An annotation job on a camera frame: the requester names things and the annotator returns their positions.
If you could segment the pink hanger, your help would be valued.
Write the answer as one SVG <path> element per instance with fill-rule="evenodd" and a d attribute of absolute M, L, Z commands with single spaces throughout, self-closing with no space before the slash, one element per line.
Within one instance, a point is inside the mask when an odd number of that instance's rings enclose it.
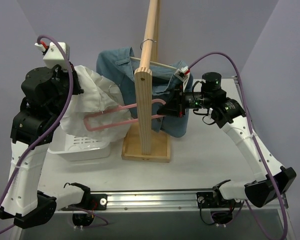
<path fill-rule="evenodd" d="M 130 109 L 136 109 L 137 103 L 118 105 L 117 107 L 89 113 L 83 118 L 85 129 L 89 132 L 130 125 L 138 122 L 138 118 L 131 118 Z"/>

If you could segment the beige hanger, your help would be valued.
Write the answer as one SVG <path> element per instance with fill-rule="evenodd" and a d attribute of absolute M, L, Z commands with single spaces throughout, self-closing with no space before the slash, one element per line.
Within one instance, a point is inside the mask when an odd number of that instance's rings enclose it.
<path fill-rule="evenodd" d="M 144 39 L 144 40 L 140 43 L 140 50 L 141 50 L 141 51 L 143 50 L 142 47 L 143 47 L 144 42 L 146 42 L 146 41 L 151 41 L 151 42 L 153 42 L 153 43 L 156 43 L 156 41 L 153 40 L 153 39 L 150 39 L 150 38 Z M 131 58 L 132 60 L 135 60 L 135 61 L 139 61 L 139 62 L 141 61 L 141 59 L 138 58 L 138 57 L 132 57 L 132 56 L 131 56 L 130 58 Z M 173 66 L 171 66 L 171 65 L 166 65 L 166 64 L 159 63 L 159 62 L 155 62 L 155 61 L 150 61 L 149 63 L 150 63 L 151 66 L 157 66 L 157 67 L 163 67 L 163 68 L 167 68 L 167 69 L 177 70 L 176 67 L 173 67 Z"/>

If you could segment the white pleated skirt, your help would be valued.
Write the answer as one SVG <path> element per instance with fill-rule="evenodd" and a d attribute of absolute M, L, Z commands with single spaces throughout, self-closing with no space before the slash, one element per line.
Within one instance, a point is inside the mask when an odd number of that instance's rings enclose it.
<path fill-rule="evenodd" d="M 119 87 L 108 78 L 83 65 L 74 67 L 83 94 L 73 95 L 69 106 L 60 120 L 60 126 L 68 135 L 87 137 L 97 141 L 115 142 L 123 139 L 130 124 L 89 132 L 84 126 L 87 114 L 101 112 L 117 106 L 124 106 Z"/>

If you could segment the blue denim garment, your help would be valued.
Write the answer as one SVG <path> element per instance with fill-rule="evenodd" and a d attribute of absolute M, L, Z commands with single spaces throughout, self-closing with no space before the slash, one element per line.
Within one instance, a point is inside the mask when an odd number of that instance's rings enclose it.
<path fill-rule="evenodd" d="M 140 62 L 135 59 L 131 47 L 104 50 L 97 57 L 96 72 L 114 82 L 121 91 L 124 104 L 131 105 L 136 103 L 134 74 L 139 65 Z M 187 64 L 182 60 L 173 63 L 171 68 L 150 65 L 152 98 L 167 102 L 172 97 L 175 86 L 182 83 L 174 73 L 177 69 L 186 66 Z M 185 111 L 185 116 L 181 118 L 173 116 L 156 118 L 151 122 L 151 129 L 155 132 L 163 131 L 172 137 L 181 138 L 186 134 L 188 119 L 188 110 Z"/>

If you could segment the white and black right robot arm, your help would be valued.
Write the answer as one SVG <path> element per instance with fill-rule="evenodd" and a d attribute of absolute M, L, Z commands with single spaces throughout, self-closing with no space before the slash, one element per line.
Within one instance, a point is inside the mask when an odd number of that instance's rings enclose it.
<path fill-rule="evenodd" d="M 230 200 L 248 200 L 261 208 L 278 194 L 284 194 L 297 174 L 292 167 L 284 167 L 249 129 L 245 110 L 238 101 L 227 97 L 221 80 L 219 73 L 207 72 L 202 75 L 198 92 L 185 92 L 181 85 L 175 87 L 172 98 L 158 109 L 157 114 L 181 118 L 186 110 L 207 109 L 207 115 L 231 138 L 254 175 L 252 182 L 228 179 L 215 185 L 213 203 L 222 207 Z"/>

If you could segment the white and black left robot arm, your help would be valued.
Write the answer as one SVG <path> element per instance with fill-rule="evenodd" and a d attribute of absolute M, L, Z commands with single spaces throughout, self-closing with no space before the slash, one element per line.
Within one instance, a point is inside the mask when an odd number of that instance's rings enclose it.
<path fill-rule="evenodd" d="M 0 204 L 0 219 L 13 219 L 13 224 L 28 229 L 46 224 L 56 210 L 75 206 L 88 209 L 91 189 L 83 184 L 67 183 L 56 193 L 38 189 L 43 163 L 59 117 L 66 108 L 68 96 L 79 95 L 78 75 L 57 64 L 29 71 L 21 84 L 24 98 L 11 128 L 11 167 L 9 189 Z"/>

